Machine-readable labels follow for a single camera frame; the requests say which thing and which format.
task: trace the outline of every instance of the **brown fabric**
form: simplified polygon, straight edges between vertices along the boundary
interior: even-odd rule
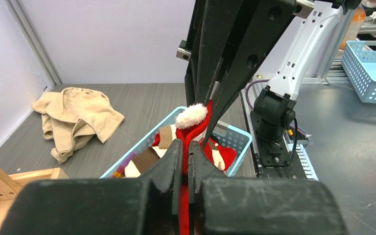
[[[171,126],[164,126],[159,128],[159,137],[161,138],[159,142],[159,148],[169,148],[173,139],[172,139],[172,128]]]
[[[59,164],[94,135],[104,143],[124,119],[105,94],[75,87],[46,92],[32,108],[42,115],[44,139],[54,139],[51,155]]]
[[[159,156],[156,152],[151,148],[145,149],[140,154],[134,156],[132,158],[133,163],[135,164],[136,168],[141,174],[147,172],[153,165],[155,165],[159,161]]]
[[[208,140],[208,144],[210,145],[212,150],[218,150],[218,148],[211,142],[211,140]]]

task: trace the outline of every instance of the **wood grain surface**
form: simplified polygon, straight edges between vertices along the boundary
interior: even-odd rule
[[[70,178],[98,178],[166,115],[186,104],[183,84],[63,84],[54,91],[66,87],[105,93],[113,108],[125,116],[123,123],[106,143],[94,137],[59,165],[50,155],[54,142],[43,138],[41,115],[31,113],[0,148],[0,168],[7,174],[61,167]],[[246,130],[240,98],[221,120]],[[237,176],[255,177],[250,150]]]

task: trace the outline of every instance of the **red fabric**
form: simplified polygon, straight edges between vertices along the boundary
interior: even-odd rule
[[[194,125],[187,129],[176,129],[176,138],[181,139],[183,143],[183,158],[182,158],[182,173],[183,177],[187,177],[188,173],[188,149],[189,144],[192,142],[192,140],[199,135],[201,135],[204,131],[206,131],[208,124],[211,119],[211,107],[212,107],[212,100],[209,101],[207,105],[207,116],[205,120],[198,124]],[[153,142],[152,146],[158,146],[160,142],[160,135],[159,133],[155,136],[155,141]],[[231,164],[233,163],[236,152],[235,150],[218,146],[218,151],[220,151],[220,155],[223,158],[225,168],[224,170],[227,170]],[[212,157],[212,149],[209,144],[206,144],[204,147],[204,153],[207,159],[214,164],[214,159]],[[181,198],[180,198],[180,211],[179,211],[179,226],[180,226],[180,234],[181,235],[189,235],[189,190],[188,185],[186,183],[183,183],[181,187]]]
[[[210,122],[211,119],[211,107],[212,107],[212,100],[209,101],[207,105],[208,113],[207,116],[205,117],[205,120],[198,124],[194,125],[190,128],[187,129],[176,129],[176,138],[181,139],[183,143],[183,156],[182,156],[182,173],[187,174],[188,172],[188,149],[189,149],[189,144],[191,141],[202,134],[208,126],[208,123]]]
[[[237,153],[234,149],[230,147],[223,147],[221,145],[217,146],[218,151],[220,152],[221,157],[224,161],[224,170],[228,170],[228,168],[233,164],[235,157],[237,156]]]
[[[189,235],[189,189],[186,184],[181,187],[179,201],[179,234]]]
[[[157,133],[155,135],[155,141],[153,142],[152,147],[158,146],[160,141],[161,141],[161,137],[160,137],[159,133]]]

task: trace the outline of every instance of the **orange bottle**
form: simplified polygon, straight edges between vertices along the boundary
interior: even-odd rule
[[[362,24],[365,20],[365,11],[362,5],[360,4],[355,10],[355,15],[351,21],[350,27],[348,28],[347,34],[345,34],[344,40],[339,47],[340,50],[345,49],[347,41],[353,41],[356,39],[359,30],[361,29]]]

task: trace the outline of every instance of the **white wall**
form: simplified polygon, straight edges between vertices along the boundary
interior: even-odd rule
[[[184,82],[195,0],[21,0],[63,83]]]
[[[31,112],[46,85],[51,85],[48,77],[0,0],[0,146]]]

